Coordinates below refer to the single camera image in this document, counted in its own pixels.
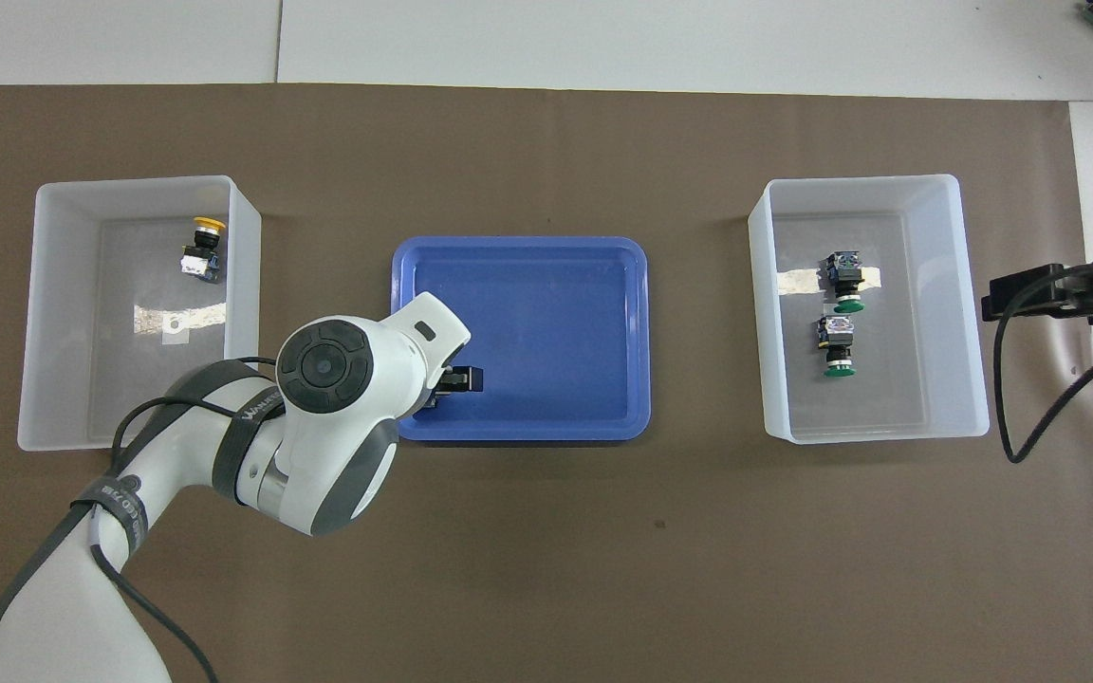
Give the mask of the blue plastic tray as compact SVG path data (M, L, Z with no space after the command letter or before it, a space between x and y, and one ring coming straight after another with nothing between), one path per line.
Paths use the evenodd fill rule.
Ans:
M653 413L649 259L620 236L420 236L392 256L391 306L435 295L472 333L481 392L399 424L428 444L628 441Z

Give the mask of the green push button switch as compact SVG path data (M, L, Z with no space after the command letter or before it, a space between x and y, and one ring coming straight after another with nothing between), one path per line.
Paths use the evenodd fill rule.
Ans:
M816 321L816 348L825 353L825 377L846 378L855 375L851 351L854 335L855 325L850 316L827 315Z
M836 250L825 258L825 279L833 286L833 311L850 315L863 311L860 286L863 284L861 252Z

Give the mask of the white translucent plastic box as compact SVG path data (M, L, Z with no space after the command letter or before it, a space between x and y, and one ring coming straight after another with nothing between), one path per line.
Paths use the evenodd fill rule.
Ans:
M747 220L765 429L794 444L988 431L966 221L951 175L772 180ZM825 258L861 252L853 377L824 376Z
M218 284L179 272L193 217L224 221ZM109 446L120 420L213 361L259 354L262 220L226 175L47 182L35 195L17 445ZM179 315L190 338L161 344Z

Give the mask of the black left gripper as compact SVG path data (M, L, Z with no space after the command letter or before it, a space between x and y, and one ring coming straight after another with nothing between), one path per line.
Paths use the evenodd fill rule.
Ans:
M483 390L483 369L473 366L446 366L430 397L438 395L477 393Z

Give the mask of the brown paper table mat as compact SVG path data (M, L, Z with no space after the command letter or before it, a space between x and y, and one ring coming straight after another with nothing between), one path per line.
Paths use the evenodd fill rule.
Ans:
M747 231L774 178L951 174L975 291L1080 263L1066 104L0 86L0 593L107 458L17 449L36 191L208 174L262 214L265 355L389 311L430 234L626 236L651 316L626 444L406 444L322 539L183 491L126 574L226 683L1093 683L1093 392L1018 466L996 434L772 438Z

